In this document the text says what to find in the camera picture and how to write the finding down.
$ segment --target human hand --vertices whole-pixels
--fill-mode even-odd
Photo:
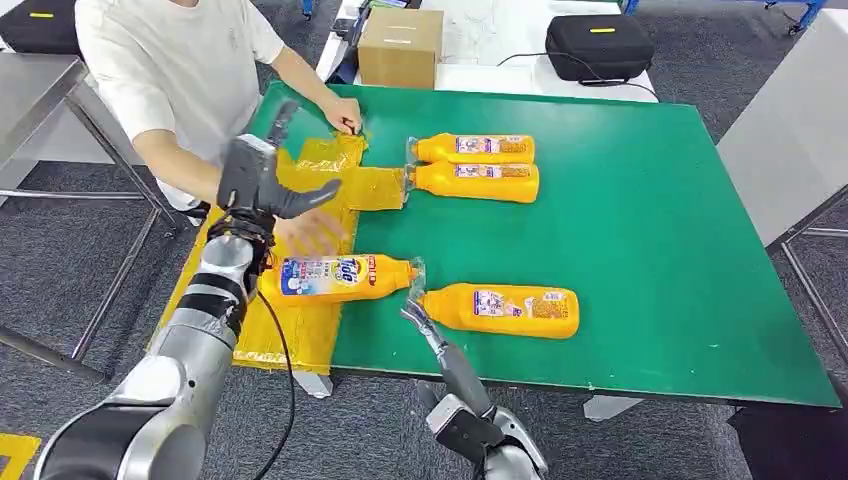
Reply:
[[[334,96],[329,102],[320,105],[321,111],[327,117],[330,125],[336,130],[355,135],[362,128],[362,115],[359,113],[359,102],[355,98]]]
[[[339,219],[317,208],[288,220],[276,217],[274,235],[302,257],[334,255],[347,238]]]

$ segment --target gray carpet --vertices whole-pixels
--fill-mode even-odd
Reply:
[[[317,62],[338,0],[318,1],[312,22],[297,2],[260,10],[286,42]],[[791,47],[790,21],[758,4],[644,0],[638,18],[658,44],[651,72],[663,100],[698,106],[720,138]],[[261,71],[263,84],[269,78]],[[140,169],[149,179],[149,173]],[[43,162],[27,188],[130,189],[114,167]],[[139,202],[69,204],[10,200],[0,208],[0,321],[64,351],[82,331],[146,214]],[[831,222],[848,225],[848,211]],[[193,239],[157,226],[92,348],[88,363],[121,378],[141,357]],[[834,314],[848,318],[848,245],[805,239],[798,250],[815,272]],[[798,282],[773,258],[825,365],[848,378]],[[47,438],[67,418],[101,399],[92,386],[0,347],[0,432]],[[297,391],[297,418],[271,479],[468,478],[470,466],[426,433],[406,380],[339,376],[316,400]],[[270,453],[286,414],[281,373],[236,368],[230,374],[203,478],[249,478]],[[749,476],[732,430],[730,407],[645,401],[602,423],[582,418],[587,395],[496,388],[497,402],[518,413],[551,464],[548,478],[740,479]]]

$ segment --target bottle label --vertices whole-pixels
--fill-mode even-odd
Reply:
[[[474,315],[484,317],[520,317],[521,308],[491,290],[474,291]]]
[[[524,138],[525,135],[463,135],[456,137],[456,153],[524,153]]]
[[[568,318],[568,306],[562,292],[545,292],[524,299],[524,308],[505,295],[491,290],[474,291],[474,315],[484,317]]]
[[[355,287],[363,280],[377,282],[373,255],[286,258],[280,272],[283,295],[322,295]]]
[[[481,164],[456,164],[454,174],[457,178],[502,178],[502,177],[529,177],[530,166],[520,163],[507,163],[503,165],[481,165]]]

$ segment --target cardboard box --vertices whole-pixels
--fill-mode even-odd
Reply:
[[[435,87],[443,16],[435,10],[375,8],[359,39],[362,83]]]

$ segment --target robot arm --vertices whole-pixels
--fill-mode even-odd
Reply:
[[[291,105],[284,107],[293,113]],[[35,478],[197,478],[247,305],[273,245],[274,215],[332,199],[339,184],[299,194],[275,177],[276,151],[252,135],[227,153],[219,204],[200,266],[147,355],[99,405],[45,446]]]
[[[536,442],[515,414],[492,403],[462,351],[441,335],[415,301],[419,289],[413,286],[401,316],[427,339],[447,386],[441,400],[426,383],[417,386],[436,441],[482,467],[486,480],[539,480],[548,465]]]

